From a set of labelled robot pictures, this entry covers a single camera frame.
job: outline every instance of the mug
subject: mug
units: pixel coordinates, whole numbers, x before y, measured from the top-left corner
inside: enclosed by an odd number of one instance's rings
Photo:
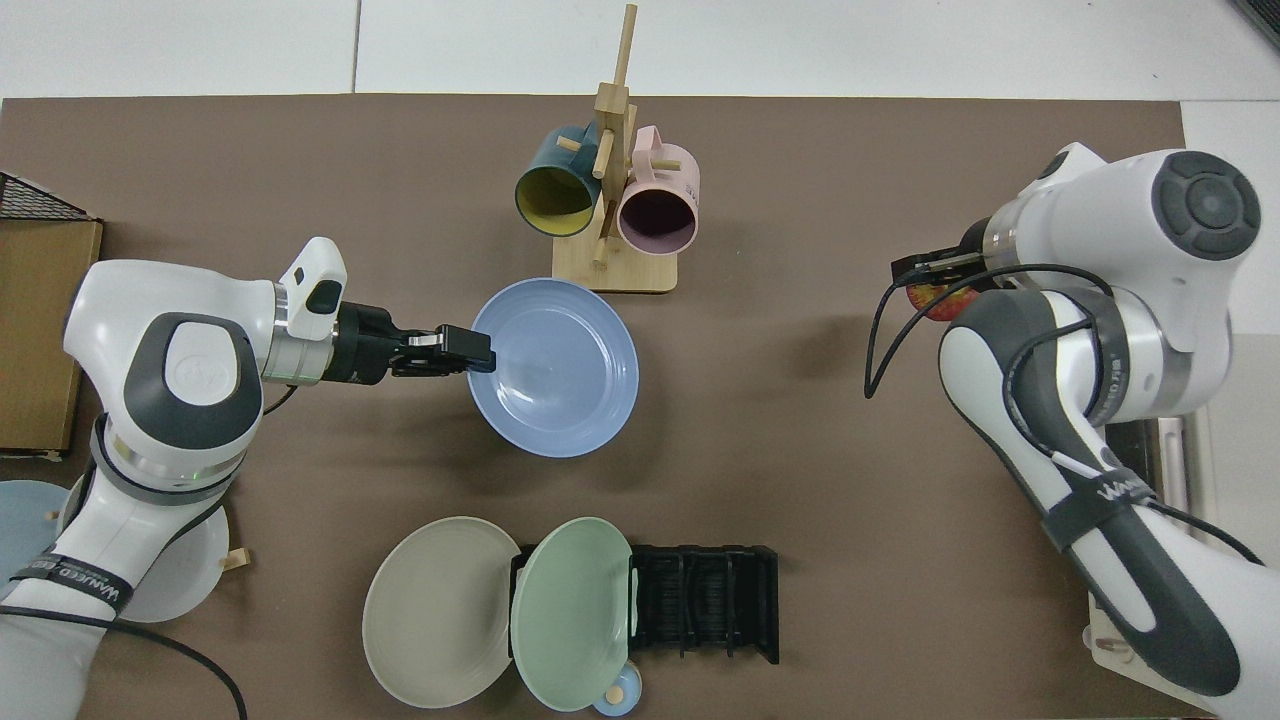
[[[600,196],[600,181],[591,177],[599,145],[594,120],[552,131],[516,182],[520,217],[554,237],[582,232]]]
[[[636,132],[631,168],[635,178],[618,201],[618,234],[648,255],[673,255],[689,247],[698,236],[698,161],[684,147],[664,143],[657,127],[646,126]]]

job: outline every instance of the wire basket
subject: wire basket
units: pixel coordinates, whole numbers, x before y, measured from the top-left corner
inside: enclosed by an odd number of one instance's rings
[[[0,220],[92,220],[84,210],[50,192],[0,173]]]

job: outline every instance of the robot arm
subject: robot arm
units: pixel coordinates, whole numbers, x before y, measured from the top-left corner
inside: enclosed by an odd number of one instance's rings
[[[1217,158],[1108,165],[1073,145],[968,247],[900,261],[946,282],[1010,272],[1016,290],[983,292],[945,333],[947,396],[1134,651],[1224,717],[1280,702],[1280,574],[1174,527],[1094,428],[1189,413],[1217,389],[1228,290],[1260,220],[1248,181]],[[1088,270],[1114,295],[1027,264]]]
[[[1142,322],[1132,296],[1117,293],[1117,304]],[[947,396],[998,452],[1134,651],[1224,717],[1266,716],[1280,700],[1280,573],[1212,550],[1147,506],[1147,484],[1087,419],[1107,379],[1096,331],[1046,341],[1018,361],[1029,338],[1087,320],[1057,292],[983,293],[943,336]]]
[[[160,552],[221,502],[257,432],[264,382],[372,384],[388,369],[493,369],[488,336],[401,331],[385,310],[343,302],[346,281],[337,246],[320,237],[279,282],[95,264],[64,333],[104,407],[90,438],[87,497],[0,605],[115,619]],[[0,616],[3,715],[74,717],[102,633]]]

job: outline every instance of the brown tabletop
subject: brown tabletop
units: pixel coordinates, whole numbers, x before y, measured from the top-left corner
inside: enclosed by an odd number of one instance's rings
[[[640,359],[622,432],[550,460],[497,436],[461,377],[303,388],[264,421],[229,496],[253,565],[159,629],[220,662],[256,719],[552,717],[513,666],[453,710],[393,700],[361,650],[365,592],[392,547],[439,518],[531,543],[599,515],[634,543],[781,556],[782,664],[636,653],[636,717],[1189,712],[1091,660],[1084,584],[943,396],[940,325],[861,396],[890,260],[955,243],[1073,140],[1107,159],[1180,146],[1178,105],[636,102],[640,124],[698,158],[703,210],[672,293],[607,296]],[[468,325],[494,292],[549,272],[513,183],[544,133],[590,109],[585,96],[6,100],[0,168],[104,218],[104,258],[276,278],[325,234],[348,300],[401,327]],[[899,297],[887,324],[908,311]],[[69,484],[97,411],[86,391],[65,462],[0,461],[0,478]],[[82,717],[174,716],[234,714],[209,673],[109,635]]]

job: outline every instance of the red apple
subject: red apple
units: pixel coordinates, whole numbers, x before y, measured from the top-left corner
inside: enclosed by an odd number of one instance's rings
[[[946,292],[948,286],[937,284],[909,284],[906,286],[906,297],[911,300],[911,306],[919,310],[929,302],[932,302],[937,296]],[[951,293],[950,297],[938,304],[937,307],[929,310],[925,318],[931,320],[938,320],[940,323],[950,323],[955,320],[960,311],[969,306],[978,297],[978,291],[966,287],[961,291]]]

